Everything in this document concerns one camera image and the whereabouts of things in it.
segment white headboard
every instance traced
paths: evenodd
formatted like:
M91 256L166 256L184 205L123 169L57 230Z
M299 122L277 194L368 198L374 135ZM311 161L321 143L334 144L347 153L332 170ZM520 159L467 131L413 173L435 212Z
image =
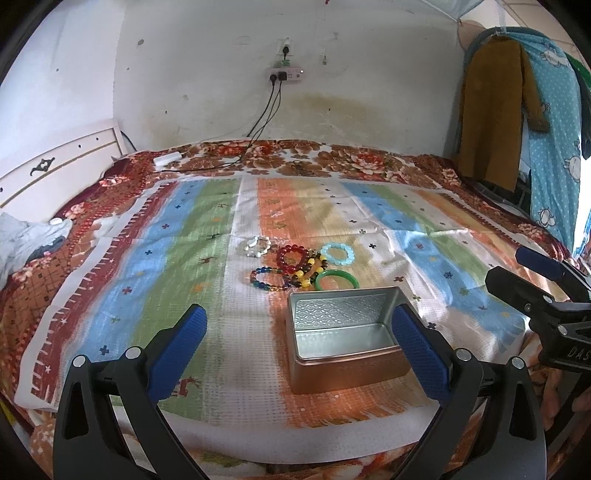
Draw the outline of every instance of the white headboard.
M0 178L0 209L20 220L46 222L72 197L100 179L112 157L127 154L112 121L23 163Z

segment brown garment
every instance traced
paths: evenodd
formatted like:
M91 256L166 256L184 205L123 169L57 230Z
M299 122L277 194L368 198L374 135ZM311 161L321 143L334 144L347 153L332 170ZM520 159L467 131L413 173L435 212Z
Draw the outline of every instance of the brown garment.
M515 190L521 156L521 106L530 129L548 132L527 52L508 37L493 37L467 68L462 89L462 142L454 159L460 174Z

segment coat sleeve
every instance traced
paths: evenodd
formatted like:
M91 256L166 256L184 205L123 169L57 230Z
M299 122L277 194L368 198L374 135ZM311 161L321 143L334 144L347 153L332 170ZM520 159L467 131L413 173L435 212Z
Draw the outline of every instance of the coat sleeve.
M542 133L550 131L550 123L546 120L542 111L542 102L538 94L538 85L535 82L534 72L531 69L530 58L523 48L521 50L521 72L523 78L523 104L527 112L527 124L529 127Z

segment colorful striped blanket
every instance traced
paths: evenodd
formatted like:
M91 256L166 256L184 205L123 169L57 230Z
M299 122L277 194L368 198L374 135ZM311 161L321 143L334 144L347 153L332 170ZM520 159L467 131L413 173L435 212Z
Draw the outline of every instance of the colorful striped blanket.
M245 255L250 238L316 249L351 245L356 260L343 268L362 288L400 287L429 328L487 361L521 351L525 320L488 294L486 272L504 265L553 290L514 260L519 243L541 251L537 244L435 182L354 180L322 169L249 173L167 179L146 189L45 310L22 356L17 404L55 411L74 356L118 358L199 303L207 335L173 395L160 402L188 448L265 463L358 458L415 442L437 405L412 372L292 394L287 294L250 285L251 270L275 266L272 254ZM122 408L117 414L125 424Z

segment wall socket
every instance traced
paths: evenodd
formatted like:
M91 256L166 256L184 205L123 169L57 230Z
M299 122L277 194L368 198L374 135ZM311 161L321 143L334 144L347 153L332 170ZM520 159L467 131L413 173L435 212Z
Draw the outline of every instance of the wall socket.
M292 57L294 54L294 44L293 42L290 40L289 37L286 38L282 38L280 39L279 43L278 43L278 48L277 48L277 54L281 55L281 58L283 58L283 47L285 46L289 47L289 53L287 54L288 57Z
M269 78L272 74L277 75L277 78L279 78L279 72L285 72L287 74L287 80L284 80L283 83L299 82L300 80L304 79L305 74L304 69L299 67L280 67L276 69L269 69L267 78Z

